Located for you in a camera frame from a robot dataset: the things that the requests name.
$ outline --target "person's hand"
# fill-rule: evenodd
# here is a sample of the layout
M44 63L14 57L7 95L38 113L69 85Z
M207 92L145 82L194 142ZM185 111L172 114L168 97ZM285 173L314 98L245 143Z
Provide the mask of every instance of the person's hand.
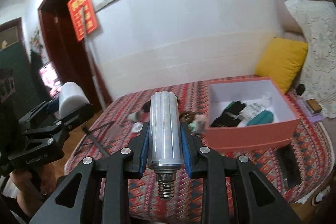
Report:
M50 163L36 168L36 171L41 178L41 193L51 194L56 188L54 165ZM27 216L32 217L43 204L26 185L26 182L31 180L32 174L27 170L14 170L10 173L10 178L20 190L16 197L18 205Z
M41 193L50 195L56 189L55 168L52 163L43 166L42 169L37 170L41 178Z

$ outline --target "yellow pillow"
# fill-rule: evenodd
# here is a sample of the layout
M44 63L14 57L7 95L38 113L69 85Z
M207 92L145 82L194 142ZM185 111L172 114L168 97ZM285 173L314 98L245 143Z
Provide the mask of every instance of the yellow pillow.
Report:
M303 66L308 52L306 42L274 38L260 59L255 74L271 77L283 93L289 89Z

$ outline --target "light bulb screw base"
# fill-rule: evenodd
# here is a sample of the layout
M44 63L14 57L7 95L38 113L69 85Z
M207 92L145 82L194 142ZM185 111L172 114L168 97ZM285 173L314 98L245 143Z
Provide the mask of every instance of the light bulb screw base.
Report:
M174 197L176 172L177 170L160 170L155 173L160 198L170 200Z

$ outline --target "doorway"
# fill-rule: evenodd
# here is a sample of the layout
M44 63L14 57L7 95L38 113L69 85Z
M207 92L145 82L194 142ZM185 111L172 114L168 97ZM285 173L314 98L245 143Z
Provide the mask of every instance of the doorway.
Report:
M95 112L101 109L91 78L83 42L78 42L68 10L69 0L43 0L38 8L41 31L50 60L62 83L75 82L84 91ZM105 101L111 103L104 82L96 70Z

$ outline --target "white pole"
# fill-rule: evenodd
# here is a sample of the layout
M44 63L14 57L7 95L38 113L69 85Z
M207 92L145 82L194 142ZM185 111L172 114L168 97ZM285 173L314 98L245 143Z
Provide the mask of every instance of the white pole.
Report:
M98 95L98 99L99 99L101 108L103 109L103 111L105 111L106 105L105 105L104 97L103 97L103 94L102 94L102 92L100 90L100 87L99 87L99 84L98 84L98 80L97 80L97 76L96 76L96 72L95 72L95 67L93 65L93 58L92 58L92 54L91 54L91 51L90 51L90 45L89 45L89 41L88 41L87 36L86 36L84 7L81 8L81 13L82 13L82 26L83 26L83 32L84 32L84 46L85 46L85 51L86 51L87 58L89 60L92 80L93 80L93 84L94 84L94 87L95 87L97 95Z

